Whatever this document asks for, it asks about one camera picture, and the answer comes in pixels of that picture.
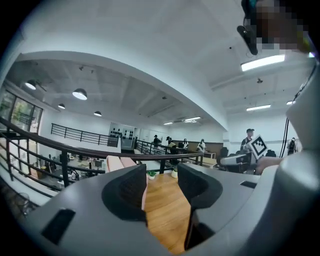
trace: person in black shirt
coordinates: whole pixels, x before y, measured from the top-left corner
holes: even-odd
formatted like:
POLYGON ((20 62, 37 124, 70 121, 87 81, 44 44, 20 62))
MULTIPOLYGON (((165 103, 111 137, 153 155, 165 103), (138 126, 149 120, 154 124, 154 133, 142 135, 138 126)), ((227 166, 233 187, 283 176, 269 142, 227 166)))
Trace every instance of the person in black shirt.
POLYGON ((246 130, 246 138, 241 142, 240 151, 242 152, 244 146, 248 144, 252 140, 252 136, 254 135, 255 129, 247 129, 246 130))

